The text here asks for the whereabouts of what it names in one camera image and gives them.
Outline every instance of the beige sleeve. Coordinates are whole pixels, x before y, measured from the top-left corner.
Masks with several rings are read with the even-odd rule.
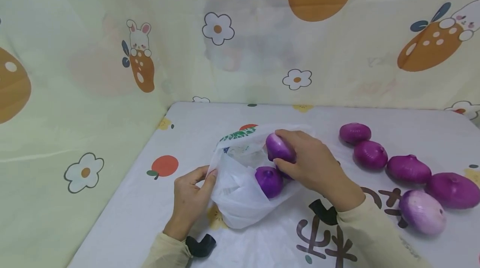
[[[362,253],[369,268],[431,268],[399,234],[397,227],[370,199],[338,213],[338,224]]]
[[[159,233],[142,268],[185,268],[191,257],[185,241],[180,242]]]

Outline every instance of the cartoon rabbit print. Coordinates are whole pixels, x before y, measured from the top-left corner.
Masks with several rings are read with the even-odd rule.
[[[439,27],[447,29],[451,28],[455,23],[463,28],[458,39],[462,42],[470,40],[474,33],[480,29],[480,0],[468,3],[468,5],[453,13],[451,18],[443,19]]]
[[[152,52],[148,45],[148,34],[152,29],[148,23],[143,23],[140,29],[137,28],[135,21],[127,20],[127,26],[130,29],[130,54],[137,55],[137,50],[143,50],[146,57],[150,57]]]

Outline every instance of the fingernail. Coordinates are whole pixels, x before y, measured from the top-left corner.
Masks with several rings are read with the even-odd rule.
[[[209,177],[211,174],[212,174],[213,176],[217,177],[217,174],[218,174],[217,169],[212,170],[212,171],[207,175],[207,177]]]

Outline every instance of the peeled onion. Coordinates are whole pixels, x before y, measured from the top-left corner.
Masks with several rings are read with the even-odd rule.
[[[398,207],[405,221],[420,233],[438,235],[445,230],[447,219],[442,205],[425,192],[405,192]]]
[[[268,166],[258,167],[255,178],[268,199],[277,197],[283,189],[283,178],[278,169]]]
[[[395,179],[410,183],[427,183],[432,177],[430,168],[414,155],[398,155],[387,163],[387,172]]]
[[[281,158],[287,162],[295,163],[297,154],[287,142],[275,133],[268,135],[265,144],[269,161],[273,161],[274,158]]]
[[[371,137],[370,127],[361,123],[349,123],[340,127],[340,139],[352,145],[368,141]]]
[[[467,209],[480,203],[480,188],[473,181],[452,172],[433,175],[425,192],[446,208]]]
[[[353,149],[357,162],[368,169],[381,170],[388,162],[388,155],[382,145],[373,141],[363,141]]]

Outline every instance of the white plastic bag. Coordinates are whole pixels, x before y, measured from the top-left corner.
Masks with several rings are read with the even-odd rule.
[[[268,199],[255,179],[258,167],[275,166],[267,158],[265,140],[277,129],[301,130],[315,136],[307,125],[260,125],[225,136],[215,148],[209,169],[218,169],[212,200],[233,229],[260,221],[301,189],[299,183],[285,180],[280,195]]]

